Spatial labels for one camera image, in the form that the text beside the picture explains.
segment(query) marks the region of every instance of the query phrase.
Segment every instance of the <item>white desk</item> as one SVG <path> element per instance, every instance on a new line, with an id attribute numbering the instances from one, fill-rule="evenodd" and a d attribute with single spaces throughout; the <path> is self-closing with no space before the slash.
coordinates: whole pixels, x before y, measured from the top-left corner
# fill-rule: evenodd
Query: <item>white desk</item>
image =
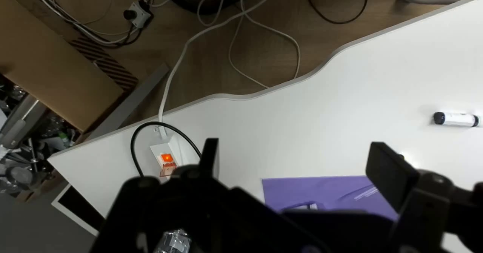
<path id="1" fill-rule="evenodd" d="M 260 200 L 262 178 L 363 175 L 372 141 L 471 189 L 483 179 L 483 129 L 430 119 L 439 110 L 483 113 L 482 10 L 483 0 L 443 7 L 345 45 L 306 76 L 252 95 L 211 95 L 164 121 L 200 148 L 220 138 L 220 181 Z M 123 182 L 137 176 L 129 153 L 135 127 L 49 159 L 104 216 Z M 149 150 L 158 142 L 151 129 L 139 136 L 146 174 L 159 172 Z M 197 161 L 188 144 L 185 157 Z"/>

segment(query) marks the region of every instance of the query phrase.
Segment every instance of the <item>gray floor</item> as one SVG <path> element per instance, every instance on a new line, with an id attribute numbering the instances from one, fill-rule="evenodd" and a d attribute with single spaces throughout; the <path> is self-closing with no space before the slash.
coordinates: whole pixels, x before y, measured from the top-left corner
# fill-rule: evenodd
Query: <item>gray floor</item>
<path id="1" fill-rule="evenodd" d="M 65 185 L 31 203 L 0 194 L 1 252 L 89 252 L 95 237 L 50 205 Z"/>

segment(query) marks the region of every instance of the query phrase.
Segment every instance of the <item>black marker cap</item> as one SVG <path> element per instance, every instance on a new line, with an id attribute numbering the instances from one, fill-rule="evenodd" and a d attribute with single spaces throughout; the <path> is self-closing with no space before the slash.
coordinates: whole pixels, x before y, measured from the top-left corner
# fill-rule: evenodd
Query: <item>black marker cap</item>
<path id="1" fill-rule="evenodd" d="M 434 123 L 437 125 L 442 125 L 445 123 L 445 113 L 444 112 L 435 112 L 433 114 Z"/>

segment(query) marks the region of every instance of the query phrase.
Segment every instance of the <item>marker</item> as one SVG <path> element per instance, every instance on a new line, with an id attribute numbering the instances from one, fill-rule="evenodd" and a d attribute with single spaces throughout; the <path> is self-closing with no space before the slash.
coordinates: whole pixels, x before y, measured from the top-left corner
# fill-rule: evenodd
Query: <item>marker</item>
<path id="1" fill-rule="evenodd" d="M 452 112 L 435 112 L 433 120 L 436 125 L 459 126 L 459 127 L 476 127 L 483 126 L 480 123 L 481 117 L 474 114 L 452 113 Z"/>

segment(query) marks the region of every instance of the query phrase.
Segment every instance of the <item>purple paper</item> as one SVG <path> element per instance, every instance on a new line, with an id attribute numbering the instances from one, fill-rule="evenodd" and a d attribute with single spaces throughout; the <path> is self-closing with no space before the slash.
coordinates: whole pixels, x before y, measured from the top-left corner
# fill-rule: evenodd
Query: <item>purple paper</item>
<path id="1" fill-rule="evenodd" d="M 262 185 L 265 204 L 276 211 L 316 203 L 319 210 L 365 210 L 397 219 L 366 176 L 263 179 Z"/>

